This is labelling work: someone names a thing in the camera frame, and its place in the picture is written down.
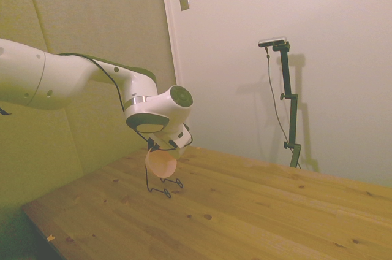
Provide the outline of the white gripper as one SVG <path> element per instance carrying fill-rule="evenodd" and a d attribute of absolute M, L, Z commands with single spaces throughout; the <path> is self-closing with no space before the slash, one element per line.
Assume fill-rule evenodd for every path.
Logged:
<path fill-rule="evenodd" d="M 175 159 L 179 159 L 185 152 L 186 148 L 192 143 L 192 135 L 189 131 L 189 127 L 183 123 L 176 132 L 167 134 L 166 140 L 167 144 L 171 146 L 169 153 Z M 160 145 L 158 145 L 152 138 L 149 138 L 148 150 L 156 151 L 159 149 Z"/>

